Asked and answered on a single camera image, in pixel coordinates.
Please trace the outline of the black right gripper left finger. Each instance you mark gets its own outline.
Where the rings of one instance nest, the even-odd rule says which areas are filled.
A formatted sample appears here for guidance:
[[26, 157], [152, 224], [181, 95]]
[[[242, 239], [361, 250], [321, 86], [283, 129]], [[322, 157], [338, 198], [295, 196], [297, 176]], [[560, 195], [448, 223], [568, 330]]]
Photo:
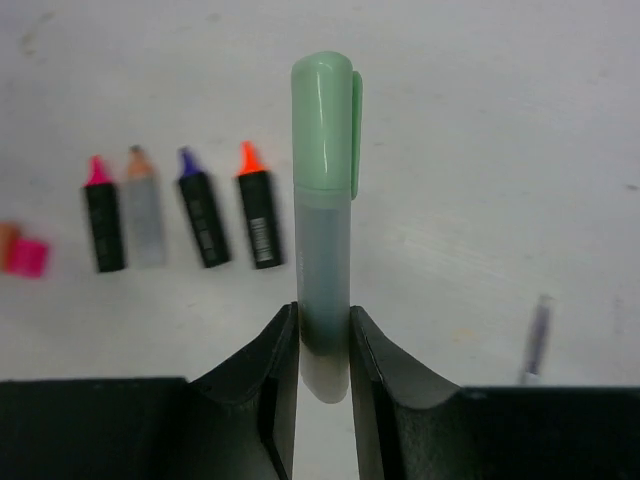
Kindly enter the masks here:
[[190, 479], [291, 479], [299, 376], [298, 305], [190, 383]]

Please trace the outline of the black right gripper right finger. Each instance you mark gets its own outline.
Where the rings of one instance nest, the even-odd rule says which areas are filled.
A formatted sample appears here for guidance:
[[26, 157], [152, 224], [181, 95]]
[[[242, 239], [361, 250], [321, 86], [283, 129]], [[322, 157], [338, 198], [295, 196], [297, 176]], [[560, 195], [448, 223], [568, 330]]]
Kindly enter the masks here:
[[361, 479], [461, 479], [459, 387], [350, 311], [351, 399]]

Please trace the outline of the purple black highlighter pen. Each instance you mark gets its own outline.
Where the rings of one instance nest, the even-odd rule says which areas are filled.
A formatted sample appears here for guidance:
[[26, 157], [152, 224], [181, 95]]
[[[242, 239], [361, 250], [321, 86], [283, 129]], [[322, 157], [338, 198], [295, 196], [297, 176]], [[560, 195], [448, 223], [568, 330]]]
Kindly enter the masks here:
[[211, 177], [190, 148], [181, 147], [178, 157], [182, 172], [177, 186], [200, 261], [204, 268], [226, 264], [231, 253]]

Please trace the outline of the orange black highlighter pen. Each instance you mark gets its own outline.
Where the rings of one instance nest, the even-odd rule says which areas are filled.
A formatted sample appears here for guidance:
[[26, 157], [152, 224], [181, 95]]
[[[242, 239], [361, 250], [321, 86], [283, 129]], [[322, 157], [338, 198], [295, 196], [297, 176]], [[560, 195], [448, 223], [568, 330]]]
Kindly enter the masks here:
[[283, 265], [285, 257], [271, 172], [251, 142], [241, 144], [241, 153], [242, 164], [236, 181], [254, 268], [263, 270]]

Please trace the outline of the black pink highlighter pen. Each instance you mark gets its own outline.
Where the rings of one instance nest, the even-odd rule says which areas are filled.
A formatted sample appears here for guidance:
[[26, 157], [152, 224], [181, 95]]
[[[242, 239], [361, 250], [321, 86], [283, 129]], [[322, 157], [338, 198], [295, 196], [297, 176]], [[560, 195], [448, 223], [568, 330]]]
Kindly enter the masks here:
[[100, 155], [94, 155], [89, 160], [89, 174], [83, 186], [83, 195], [97, 272], [124, 270], [126, 256], [119, 192]]

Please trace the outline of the pink highlighter cap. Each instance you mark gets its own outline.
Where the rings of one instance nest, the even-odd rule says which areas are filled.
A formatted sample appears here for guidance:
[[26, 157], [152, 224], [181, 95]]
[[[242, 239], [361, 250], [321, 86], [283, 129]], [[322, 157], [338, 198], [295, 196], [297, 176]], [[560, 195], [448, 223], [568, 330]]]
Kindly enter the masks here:
[[39, 279], [46, 272], [49, 253], [48, 243], [20, 237], [10, 250], [5, 272], [14, 276]]

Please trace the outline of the peach highlighter cap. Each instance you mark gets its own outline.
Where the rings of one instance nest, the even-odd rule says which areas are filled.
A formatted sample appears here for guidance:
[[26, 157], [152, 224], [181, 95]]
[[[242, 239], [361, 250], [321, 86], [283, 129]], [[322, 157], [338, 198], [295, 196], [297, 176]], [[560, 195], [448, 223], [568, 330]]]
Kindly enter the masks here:
[[0, 270], [7, 272], [16, 242], [21, 235], [20, 227], [11, 222], [0, 224]]

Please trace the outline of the mint green highlighter pen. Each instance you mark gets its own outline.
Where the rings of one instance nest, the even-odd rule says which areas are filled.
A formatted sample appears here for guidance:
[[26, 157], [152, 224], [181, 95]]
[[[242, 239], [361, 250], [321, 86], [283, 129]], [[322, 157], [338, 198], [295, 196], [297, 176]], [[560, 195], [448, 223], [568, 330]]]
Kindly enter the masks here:
[[351, 204], [358, 193], [362, 77], [343, 54], [318, 52], [291, 70], [300, 371], [322, 402], [349, 385]]

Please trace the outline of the thin grey marker pen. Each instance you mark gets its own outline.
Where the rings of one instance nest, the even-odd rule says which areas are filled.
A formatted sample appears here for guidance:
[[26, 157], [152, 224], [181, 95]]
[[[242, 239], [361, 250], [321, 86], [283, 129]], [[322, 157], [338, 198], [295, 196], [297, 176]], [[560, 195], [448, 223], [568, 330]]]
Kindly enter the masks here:
[[542, 294], [536, 304], [527, 336], [524, 358], [518, 383], [535, 385], [539, 382], [553, 315], [554, 299]]

